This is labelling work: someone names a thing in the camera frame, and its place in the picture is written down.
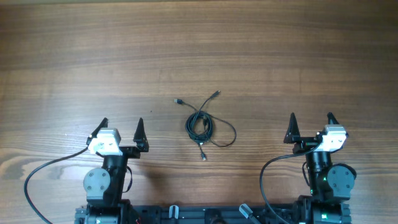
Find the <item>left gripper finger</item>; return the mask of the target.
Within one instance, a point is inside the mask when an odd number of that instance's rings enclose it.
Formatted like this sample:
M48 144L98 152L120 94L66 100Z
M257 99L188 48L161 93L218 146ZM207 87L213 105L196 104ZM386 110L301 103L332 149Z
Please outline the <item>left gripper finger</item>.
M86 144L89 145L94 138L97 138L97 134L99 133L101 128L107 128L109 123L108 118L103 118L97 128L87 137Z
M142 118L139 119L137 124L136 132L134 133L133 141L136 143L136 147L141 152L149 151L149 143L147 140L147 136L144 129L144 120Z

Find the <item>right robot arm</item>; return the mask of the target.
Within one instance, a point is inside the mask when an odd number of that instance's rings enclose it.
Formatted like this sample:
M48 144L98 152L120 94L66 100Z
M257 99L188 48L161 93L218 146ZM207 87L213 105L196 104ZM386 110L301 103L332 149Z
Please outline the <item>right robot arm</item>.
M331 161L331 155L343 148L348 138L345 128L337 122L333 113L328 113L328 124L314 137L302 137L295 115L290 115L289 127L284 142L293 144L293 155L306 158L307 182L310 196L301 195L293 204L290 220L293 223L352 222L349 205L351 190L357 177L349 165Z

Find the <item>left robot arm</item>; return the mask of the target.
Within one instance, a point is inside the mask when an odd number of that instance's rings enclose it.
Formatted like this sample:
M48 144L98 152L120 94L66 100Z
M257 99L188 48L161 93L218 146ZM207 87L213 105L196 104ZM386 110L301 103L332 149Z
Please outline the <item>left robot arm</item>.
M92 154L103 158L100 168L90 170L83 179L87 205L75 210L75 224L128 224L141 223L140 214L133 209L130 200L122 194L129 191L132 184L124 189L129 159L138 159L142 152L149 151L149 143L141 118L134 133L133 146L121 146L121 136L116 128L108 126L104 118L88 136L86 145Z

